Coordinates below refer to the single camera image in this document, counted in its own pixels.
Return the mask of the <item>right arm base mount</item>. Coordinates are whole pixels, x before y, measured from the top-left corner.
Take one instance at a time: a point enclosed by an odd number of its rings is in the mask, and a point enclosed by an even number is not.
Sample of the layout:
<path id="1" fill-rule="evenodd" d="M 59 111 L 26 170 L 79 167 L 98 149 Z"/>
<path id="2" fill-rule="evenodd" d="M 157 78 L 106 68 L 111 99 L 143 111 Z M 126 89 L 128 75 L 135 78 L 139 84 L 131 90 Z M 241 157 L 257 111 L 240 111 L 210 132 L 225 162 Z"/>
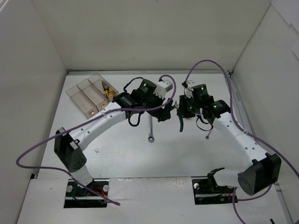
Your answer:
<path id="1" fill-rule="evenodd" d="M 237 197 L 233 196 L 234 187 L 219 186 L 214 178 L 215 173 L 224 168 L 210 171 L 207 177 L 192 179 L 193 198 L 195 205 L 227 204 Z"/>

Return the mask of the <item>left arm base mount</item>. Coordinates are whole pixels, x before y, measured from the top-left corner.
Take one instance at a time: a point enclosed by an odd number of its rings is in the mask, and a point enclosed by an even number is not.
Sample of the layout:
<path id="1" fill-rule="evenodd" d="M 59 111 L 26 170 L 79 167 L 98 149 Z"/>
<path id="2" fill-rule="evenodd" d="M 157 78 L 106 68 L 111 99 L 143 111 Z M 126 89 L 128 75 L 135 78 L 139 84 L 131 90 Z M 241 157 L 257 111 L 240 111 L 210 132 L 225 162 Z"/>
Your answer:
<path id="1" fill-rule="evenodd" d="M 108 196 L 109 180 L 94 180 L 89 186 L 92 190 L 103 196 Z M 73 180 L 67 183 L 64 208 L 65 209 L 87 209 L 87 208 L 106 208 L 106 201 L 85 188 L 77 185 Z"/>

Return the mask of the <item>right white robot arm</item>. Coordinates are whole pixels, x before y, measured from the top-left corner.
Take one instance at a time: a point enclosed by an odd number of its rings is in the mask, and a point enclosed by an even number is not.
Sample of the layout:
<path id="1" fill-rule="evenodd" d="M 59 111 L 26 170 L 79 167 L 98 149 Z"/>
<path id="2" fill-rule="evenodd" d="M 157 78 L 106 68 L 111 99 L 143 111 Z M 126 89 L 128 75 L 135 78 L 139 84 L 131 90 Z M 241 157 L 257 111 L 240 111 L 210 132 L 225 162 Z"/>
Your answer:
<path id="1" fill-rule="evenodd" d="M 197 121 L 210 125 L 211 133 L 218 130 L 237 156 L 244 162 L 244 171 L 216 168 L 207 175 L 207 188 L 219 192 L 225 187 L 239 187 L 252 196 L 278 181 L 281 159 L 277 154 L 269 154 L 234 122 L 231 108 L 223 100 L 215 101 L 208 94 L 205 84 L 196 85 L 193 81 L 182 83 L 184 94 L 179 97 L 177 116 L 180 130 L 183 119 L 196 117 Z"/>

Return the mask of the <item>large silver ratchet wrench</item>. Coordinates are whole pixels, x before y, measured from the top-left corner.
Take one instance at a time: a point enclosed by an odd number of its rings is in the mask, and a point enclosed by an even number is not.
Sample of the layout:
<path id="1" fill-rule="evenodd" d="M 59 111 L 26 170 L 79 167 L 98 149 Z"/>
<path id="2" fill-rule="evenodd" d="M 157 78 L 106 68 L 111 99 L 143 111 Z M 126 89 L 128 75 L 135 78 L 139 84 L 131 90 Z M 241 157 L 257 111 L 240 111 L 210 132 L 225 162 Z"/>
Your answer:
<path id="1" fill-rule="evenodd" d="M 149 135 L 148 135 L 148 142 L 153 143 L 155 141 L 154 135 L 153 135 L 153 119 L 152 116 L 149 114 Z"/>

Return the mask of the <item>green side cutters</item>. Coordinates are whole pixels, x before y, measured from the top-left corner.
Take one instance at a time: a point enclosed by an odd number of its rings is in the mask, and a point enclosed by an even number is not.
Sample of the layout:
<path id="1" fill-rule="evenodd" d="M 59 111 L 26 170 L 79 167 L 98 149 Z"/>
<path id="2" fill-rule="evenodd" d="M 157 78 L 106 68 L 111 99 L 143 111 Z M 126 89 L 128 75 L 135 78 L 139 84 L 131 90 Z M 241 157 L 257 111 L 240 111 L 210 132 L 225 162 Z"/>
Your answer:
<path id="1" fill-rule="evenodd" d="M 177 117 L 178 117 L 178 120 L 179 120 L 179 132 L 183 132 L 183 129 L 184 129 L 184 121 L 183 121 L 183 117 L 181 116 L 180 112 L 179 112 L 179 105 L 177 103 L 177 101 L 175 101 L 174 105 L 172 106 L 173 109 L 176 109 L 177 111 Z"/>

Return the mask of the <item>yellow black pliers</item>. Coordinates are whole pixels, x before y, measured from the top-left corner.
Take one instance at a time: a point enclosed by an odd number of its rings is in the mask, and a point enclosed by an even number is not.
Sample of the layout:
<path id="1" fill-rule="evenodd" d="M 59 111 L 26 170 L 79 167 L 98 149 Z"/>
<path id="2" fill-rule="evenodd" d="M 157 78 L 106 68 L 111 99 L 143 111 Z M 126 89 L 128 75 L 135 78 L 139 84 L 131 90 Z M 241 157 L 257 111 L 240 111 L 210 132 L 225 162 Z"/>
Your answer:
<path id="1" fill-rule="evenodd" d="M 106 98 L 109 98 L 110 95 L 111 95 L 112 97 L 115 97 L 115 96 L 116 96 L 116 93 L 115 93 L 112 89 L 110 89 L 109 87 L 104 88 L 103 90 L 104 90 L 104 96 L 105 96 Z"/>

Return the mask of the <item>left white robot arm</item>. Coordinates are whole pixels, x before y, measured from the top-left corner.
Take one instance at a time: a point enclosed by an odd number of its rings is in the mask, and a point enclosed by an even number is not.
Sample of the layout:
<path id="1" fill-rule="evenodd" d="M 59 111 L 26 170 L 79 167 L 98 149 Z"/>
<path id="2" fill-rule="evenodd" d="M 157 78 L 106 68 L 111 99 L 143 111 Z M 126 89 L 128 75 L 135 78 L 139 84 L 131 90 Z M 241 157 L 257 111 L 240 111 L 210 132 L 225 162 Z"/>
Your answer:
<path id="1" fill-rule="evenodd" d="M 123 91 L 115 96 L 95 118 L 89 119 L 89 124 L 69 133 L 63 127 L 57 130 L 54 153 L 71 177 L 78 181 L 76 189 L 81 195 L 87 196 L 93 191 L 93 178 L 85 165 L 87 159 L 83 151 L 106 130 L 129 120 L 133 114 L 147 112 L 158 121 L 170 119 L 173 100 L 169 98 L 168 103 L 164 103 L 170 90 L 175 90 L 172 81 L 159 79 L 154 83 L 142 79 L 140 86 L 131 93 Z"/>

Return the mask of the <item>yellow long-nose pliers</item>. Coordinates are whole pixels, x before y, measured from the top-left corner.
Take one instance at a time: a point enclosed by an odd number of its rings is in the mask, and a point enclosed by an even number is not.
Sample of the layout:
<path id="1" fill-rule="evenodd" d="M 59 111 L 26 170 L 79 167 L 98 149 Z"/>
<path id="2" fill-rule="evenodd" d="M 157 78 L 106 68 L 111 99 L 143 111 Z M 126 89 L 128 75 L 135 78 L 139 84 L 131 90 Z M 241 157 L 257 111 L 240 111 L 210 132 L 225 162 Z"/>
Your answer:
<path id="1" fill-rule="evenodd" d="M 106 84 L 106 82 L 102 80 L 101 84 L 102 84 L 102 87 L 103 87 L 103 91 L 105 93 L 108 93 L 109 92 L 109 86 Z"/>

